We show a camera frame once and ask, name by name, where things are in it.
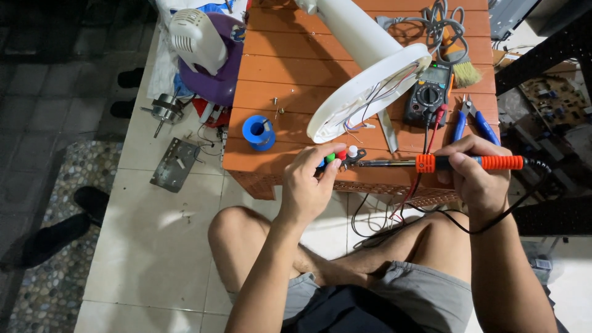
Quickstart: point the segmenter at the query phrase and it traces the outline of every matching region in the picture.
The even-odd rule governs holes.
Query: blue spool
[[[264,116],[249,117],[243,124],[243,136],[259,152],[268,150],[275,143],[274,127]]]

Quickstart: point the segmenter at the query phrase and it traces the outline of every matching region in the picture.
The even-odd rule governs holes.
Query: wooden plank table top
[[[433,0],[384,1],[354,0],[370,17],[420,17],[424,7]],[[465,8],[465,38],[469,44],[469,56],[473,65],[481,71],[483,79],[468,88],[452,91],[451,110],[460,108],[462,96],[471,94],[475,106],[498,132],[497,99],[494,82],[493,56],[490,43],[489,14],[486,0],[449,0],[449,8]],[[416,23],[392,26],[389,33],[403,46],[424,43],[426,34]],[[306,135],[306,128],[314,112],[338,87],[361,72],[346,50],[339,44],[316,15],[308,15],[289,0],[253,1],[250,9],[239,81],[230,117],[223,167],[237,172],[253,172],[281,176],[286,165],[304,147],[313,145]],[[277,105],[273,98],[278,98]],[[424,130],[403,124],[404,104],[408,93],[387,108],[399,142],[395,154],[388,151],[387,141],[373,116],[367,123],[375,129],[353,131],[334,142],[345,142],[366,149],[368,158],[410,158],[422,152]],[[284,114],[276,116],[276,109],[284,108]],[[436,133],[433,150],[450,142],[455,112],[448,112],[446,126]],[[242,135],[242,125],[250,116],[263,115],[271,120],[276,133],[276,144],[266,152],[256,152]],[[476,130],[469,126],[465,134]],[[353,169],[340,172],[338,181],[365,184],[409,186],[416,173],[412,168]],[[422,177],[421,187],[450,189],[439,183],[435,175]]]

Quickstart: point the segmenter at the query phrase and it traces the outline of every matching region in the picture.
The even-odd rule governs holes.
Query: wire cutter
[[[491,126],[489,126],[481,112],[477,110],[473,104],[471,100],[471,94],[469,94],[468,99],[466,98],[466,94],[462,97],[462,108],[458,111],[458,122],[454,128],[452,142],[456,142],[462,138],[462,134],[465,131],[466,126],[466,117],[469,113],[473,115],[473,118],[475,119],[475,127],[479,131],[480,135],[487,139],[487,141],[497,146],[501,146],[499,139],[497,139],[496,133],[493,131]]]

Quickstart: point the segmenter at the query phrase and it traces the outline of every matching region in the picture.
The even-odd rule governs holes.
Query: orange table
[[[419,17],[433,0],[384,1],[354,0],[370,17]],[[486,0],[449,0],[449,7],[463,6],[466,11],[465,37],[470,46],[473,65],[483,80],[464,89],[455,89],[451,99],[458,110],[464,93],[471,93],[475,105],[498,133],[497,99],[490,43],[489,14]],[[403,46],[422,43],[425,33],[415,23],[392,26],[389,33]],[[253,1],[247,37],[230,117],[229,138],[223,167],[253,198],[274,199],[274,185],[282,184],[282,173],[294,156],[313,145],[306,127],[316,109],[338,87],[359,74],[361,69],[315,15],[307,15],[289,0]],[[334,142],[345,142],[366,149],[371,159],[409,158],[423,150],[424,130],[403,124],[403,95],[387,108],[397,133],[399,150],[390,154],[378,117],[367,123],[376,129],[342,135]],[[276,116],[276,108],[284,114]],[[256,152],[242,136],[242,125],[250,116],[260,114],[270,119],[276,133],[276,144],[266,152]],[[455,115],[448,113],[447,126],[438,130],[433,150],[450,142]],[[469,120],[465,135],[475,132]],[[335,190],[365,193],[397,194],[407,191],[416,173],[412,168],[350,169],[337,176]],[[412,202],[420,206],[456,200],[450,186],[439,183],[435,175],[426,174]]]

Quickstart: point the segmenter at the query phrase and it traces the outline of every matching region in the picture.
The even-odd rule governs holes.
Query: pebble floor
[[[42,228],[81,213],[72,195],[79,187],[111,192],[122,143],[83,141],[67,148],[66,156],[43,217]],[[50,260],[25,272],[8,333],[71,333],[100,228],[91,225]]]

